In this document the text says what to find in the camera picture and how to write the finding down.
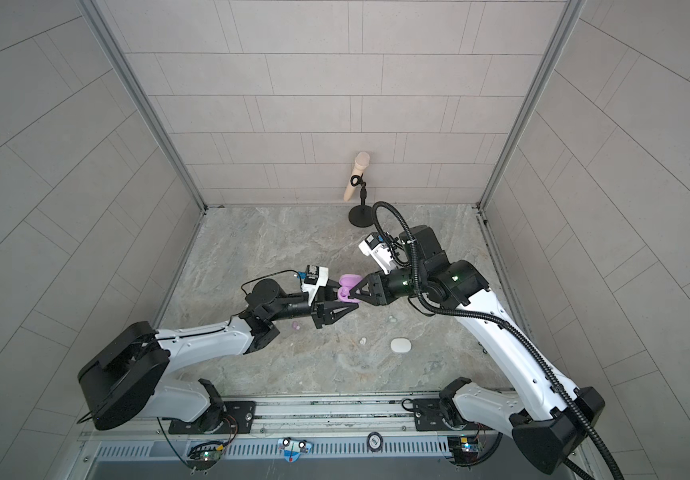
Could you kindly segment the purple earbud charging case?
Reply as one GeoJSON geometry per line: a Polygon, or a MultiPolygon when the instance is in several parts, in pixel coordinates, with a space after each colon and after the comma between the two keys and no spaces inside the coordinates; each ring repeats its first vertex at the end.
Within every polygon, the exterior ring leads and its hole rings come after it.
{"type": "Polygon", "coordinates": [[[344,274],[339,278],[340,287],[337,291],[338,300],[346,303],[359,303],[358,299],[352,298],[350,291],[356,287],[363,277],[357,274],[344,274]]]}

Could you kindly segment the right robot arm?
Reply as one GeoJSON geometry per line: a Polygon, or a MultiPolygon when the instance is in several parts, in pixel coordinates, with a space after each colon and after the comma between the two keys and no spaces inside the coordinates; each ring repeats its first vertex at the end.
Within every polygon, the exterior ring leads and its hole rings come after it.
{"type": "Polygon", "coordinates": [[[590,441],[610,475],[622,478],[595,429],[603,397],[592,387],[578,387],[557,369],[502,308],[483,275],[468,261],[448,260],[429,226],[409,226],[385,201],[373,204],[371,217],[376,231],[366,242],[366,253],[380,269],[351,287],[351,297],[374,306],[416,299],[420,313],[453,318],[481,343],[514,389],[498,393],[460,377],[440,394],[448,422],[482,423],[510,437],[545,474],[565,465],[588,478],[570,456],[590,441]]]}

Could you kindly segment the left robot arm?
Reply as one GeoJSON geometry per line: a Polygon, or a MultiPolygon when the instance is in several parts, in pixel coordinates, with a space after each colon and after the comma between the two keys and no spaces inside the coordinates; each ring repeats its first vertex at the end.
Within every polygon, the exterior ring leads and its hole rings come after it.
{"type": "Polygon", "coordinates": [[[100,431],[134,418],[167,418],[218,428],[226,410],[213,383],[184,382],[178,371],[208,360],[242,356],[269,345],[280,333],[277,322],[309,317],[316,328],[332,325],[357,309],[342,301],[339,283],[302,283],[287,293],[272,278],[259,280],[246,295],[246,307],[225,322],[202,327],[154,329],[136,322],[118,334],[77,375],[90,421],[100,431]]]}

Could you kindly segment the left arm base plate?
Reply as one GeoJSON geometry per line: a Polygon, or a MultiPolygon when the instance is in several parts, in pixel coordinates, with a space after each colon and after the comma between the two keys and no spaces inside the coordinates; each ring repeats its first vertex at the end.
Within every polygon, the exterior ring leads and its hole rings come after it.
{"type": "Polygon", "coordinates": [[[193,422],[172,420],[167,429],[172,435],[248,434],[257,404],[254,401],[228,401],[221,410],[209,407],[193,422]]]}

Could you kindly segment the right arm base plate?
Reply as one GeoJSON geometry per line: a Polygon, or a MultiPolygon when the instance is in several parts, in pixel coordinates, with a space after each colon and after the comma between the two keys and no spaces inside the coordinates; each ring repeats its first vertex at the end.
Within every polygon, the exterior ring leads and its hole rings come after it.
{"type": "Polygon", "coordinates": [[[401,401],[401,407],[412,415],[415,429],[419,432],[489,430],[484,424],[463,420],[441,399],[405,398],[401,401]]]}

